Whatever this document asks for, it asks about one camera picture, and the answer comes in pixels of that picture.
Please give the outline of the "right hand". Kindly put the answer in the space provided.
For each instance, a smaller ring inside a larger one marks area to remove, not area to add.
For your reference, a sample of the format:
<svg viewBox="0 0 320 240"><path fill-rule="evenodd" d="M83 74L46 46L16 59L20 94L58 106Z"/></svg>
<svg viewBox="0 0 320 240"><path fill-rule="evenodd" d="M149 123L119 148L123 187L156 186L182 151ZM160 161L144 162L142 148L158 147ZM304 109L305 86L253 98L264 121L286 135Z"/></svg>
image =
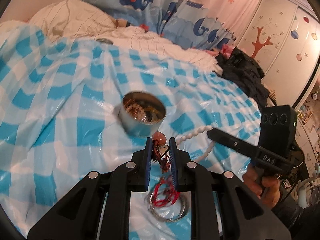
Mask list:
<svg viewBox="0 0 320 240"><path fill-rule="evenodd" d="M281 197L280 181L275 177L263 177L258 183L259 178L255 167L249 164L246 173L242 176L244 184L261 199L264 205L274 208Z"/></svg>

